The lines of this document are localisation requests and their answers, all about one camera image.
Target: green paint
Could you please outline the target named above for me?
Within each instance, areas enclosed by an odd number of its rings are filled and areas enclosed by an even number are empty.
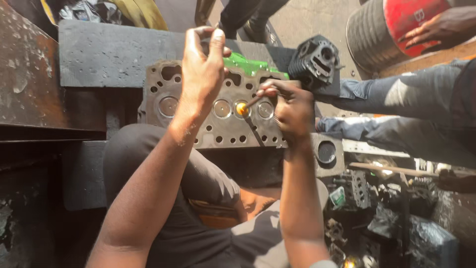
[[[267,62],[248,60],[240,53],[232,52],[230,57],[223,58],[225,67],[238,67],[242,69],[246,75],[256,76],[256,71],[263,70],[267,72],[280,72],[274,67],[269,67]],[[287,72],[283,72],[284,76],[289,79]]]

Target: cloth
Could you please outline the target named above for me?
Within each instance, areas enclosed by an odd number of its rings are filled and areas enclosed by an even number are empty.
[[[111,138],[104,154],[104,185],[108,206],[165,133],[148,124],[123,127]],[[325,207],[327,190],[318,182]],[[202,224],[188,199],[233,207],[239,186],[192,149],[177,199],[164,227],[155,239],[147,267],[288,267],[288,257],[279,229],[279,201],[254,219],[228,229]]]
[[[309,268],[337,268],[337,264],[330,260],[318,261]]]
[[[266,30],[268,19],[289,0],[230,0],[223,9],[220,22],[227,37],[235,36],[236,31],[248,20],[254,29]]]
[[[469,63],[453,61],[414,73],[362,82],[343,79],[340,97],[322,96],[319,100],[348,111],[399,116],[323,117],[317,128],[412,157],[476,168],[476,146],[472,142],[476,134],[474,120],[455,121],[455,111],[460,111],[456,93],[459,88],[468,88],[467,83],[457,87],[456,82],[463,77],[474,82],[471,71],[460,76],[462,70],[471,70],[466,68]]]
[[[159,8],[154,0],[109,0],[134,23],[134,26],[168,31]]]

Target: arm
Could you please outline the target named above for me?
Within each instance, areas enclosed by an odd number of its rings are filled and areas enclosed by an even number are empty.
[[[284,244],[292,267],[309,268],[329,259],[309,135],[313,97],[279,80],[268,80],[261,89],[268,96],[279,92],[275,119],[289,146],[284,159],[279,217]]]
[[[200,40],[213,35],[210,56]],[[150,246],[174,204],[195,136],[223,79],[223,31],[186,33],[182,95],[167,132],[112,203],[89,257],[88,268],[145,267]]]
[[[420,27],[409,31],[398,42],[407,41],[405,49],[438,41],[438,44],[426,48],[422,54],[450,49],[476,35],[476,6],[450,8]]]

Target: knee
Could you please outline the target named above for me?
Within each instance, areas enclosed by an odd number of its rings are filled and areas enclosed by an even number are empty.
[[[165,129],[157,126],[132,124],[120,129],[109,140],[103,156],[103,178],[108,205],[164,133]]]

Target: blue jeans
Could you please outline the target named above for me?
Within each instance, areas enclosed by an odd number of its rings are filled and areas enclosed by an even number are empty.
[[[461,129],[453,126],[451,113],[453,87],[467,63],[453,61],[413,73],[362,82],[343,79],[340,97],[323,96],[319,100],[348,111],[394,116],[323,117],[317,128],[381,149],[405,152],[412,157],[476,168],[476,155],[468,150],[467,144],[454,138]]]

